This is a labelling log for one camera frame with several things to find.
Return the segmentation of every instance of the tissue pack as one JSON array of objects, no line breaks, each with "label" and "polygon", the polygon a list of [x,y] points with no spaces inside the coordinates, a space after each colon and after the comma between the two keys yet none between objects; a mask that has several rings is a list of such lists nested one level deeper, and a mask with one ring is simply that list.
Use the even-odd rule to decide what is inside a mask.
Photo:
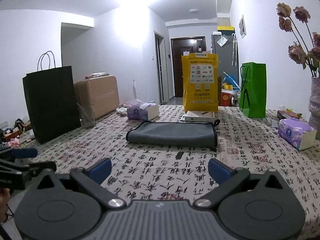
[{"label": "tissue pack", "polygon": [[149,121],[159,116],[159,106],[153,103],[139,103],[127,108],[129,119]]},{"label": "tissue pack", "polygon": [[278,135],[297,150],[304,150],[315,144],[317,131],[306,122],[297,118],[282,119],[279,122]]}]

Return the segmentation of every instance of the smoke detector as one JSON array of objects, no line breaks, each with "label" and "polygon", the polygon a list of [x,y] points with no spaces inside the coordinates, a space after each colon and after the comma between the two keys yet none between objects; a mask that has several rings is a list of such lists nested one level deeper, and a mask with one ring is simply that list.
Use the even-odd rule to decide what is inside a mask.
[{"label": "smoke detector", "polygon": [[200,12],[200,10],[199,9],[191,9],[191,10],[189,10],[189,12],[190,13],[198,13],[198,12]]}]

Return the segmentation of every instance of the green paper bag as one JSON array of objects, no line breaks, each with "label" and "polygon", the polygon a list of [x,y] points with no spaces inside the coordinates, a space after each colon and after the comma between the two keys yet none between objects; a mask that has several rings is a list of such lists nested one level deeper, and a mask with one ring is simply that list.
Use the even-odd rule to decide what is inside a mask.
[{"label": "green paper bag", "polygon": [[240,110],[250,118],[266,117],[267,70],[266,64],[243,63],[241,73]]}]

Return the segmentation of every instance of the yellow plastic bag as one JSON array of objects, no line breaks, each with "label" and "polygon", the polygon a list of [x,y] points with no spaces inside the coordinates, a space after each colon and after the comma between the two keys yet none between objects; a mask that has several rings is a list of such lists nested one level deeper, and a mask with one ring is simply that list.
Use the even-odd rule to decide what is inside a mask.
[{"label": "yellow plastic bag", "polygon": [[181,57],[185,112],[218,112],[218,55],[190,53]]}]

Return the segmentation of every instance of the flower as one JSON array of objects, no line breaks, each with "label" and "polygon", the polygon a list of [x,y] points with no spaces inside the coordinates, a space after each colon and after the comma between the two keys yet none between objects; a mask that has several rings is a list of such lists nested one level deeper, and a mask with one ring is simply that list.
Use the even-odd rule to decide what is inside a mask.
[{"label": "flower", "polygon": [[297,64],[305,64],[307,62],[306,54],[299,45],[294,44],[292,46],[289,46],[288,52],[289,57],[293,59]]},{"label": "flower", "polygon": [[303,6],[296,7],[293,9],[293,11],[296,18],[303,23],[307,23],[308,19],[310,19],[309,12]]},{"label": "flower", "polygon": [[315,57],[317,60],[320,60],[320,48],[314,47],[311,49],[310,53],[312,53],[313,57]]},{"label": "flower", "polygon": [[291,21],[289,19],[285,20],[283,17],[279,17],[279,27],[286,32],[292,31]]},{"label": "flower", "polygon": [[289,17],[291,14],[291,8],[289,5],[286,5],[284,3],[278,3],[277,5],[277,14],[281,17]]},{"label": "flower", "polygon": [[320,48],[320,34],[312,33],[313,34],[313,42],[316,48]]}]

